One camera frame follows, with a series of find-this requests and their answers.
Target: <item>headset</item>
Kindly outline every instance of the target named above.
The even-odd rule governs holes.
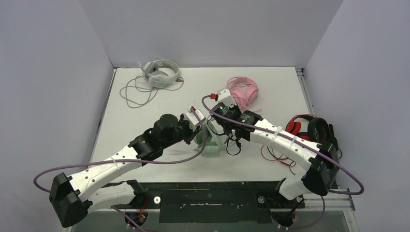
[[[158,70],[161,67],[170,68],[175,74],[168,76],[167,73]],[[179,67],[170,60],[159,59],[154,62],[148,62],[143,68],[140,68],[143,71],[142,77],[148,84],[156,88],[165,88],[179,78]]]
[[[300,132],[302,123],[295,122],[296,119],[302,118],[308,121],[307,132]],[[324,141],[329,140],[338,149],[337,139],[333,130],[332,124],[327,124],[326,120],[315,115],[296,115],[286,125],[287,132],[298,136],[299,138],[323,144]]]
[[[246,110],[258,96],[258,85],[245,76],[232,77],[226,83],[241,111]]]

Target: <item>white partition wall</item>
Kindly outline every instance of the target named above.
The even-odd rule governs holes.
[[[365,185],[361,232],[409,231],[410,1],[344,0],[306,68],[318,116],[334,123],[341,164]],[[343,187],[357,190],[341,174]]]
[[[76,0],[3,0],[0,70],[1,231],[60,231],[33,177],[89,160],[113,68]]]
[[[342,0],[79,0],[114,66],[305,67]]]

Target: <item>pink headset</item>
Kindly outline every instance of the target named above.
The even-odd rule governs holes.
[[[232,77],[226,83],[226,87],[242,112],[255,100],[259,91],[258,85],[245,76]]]

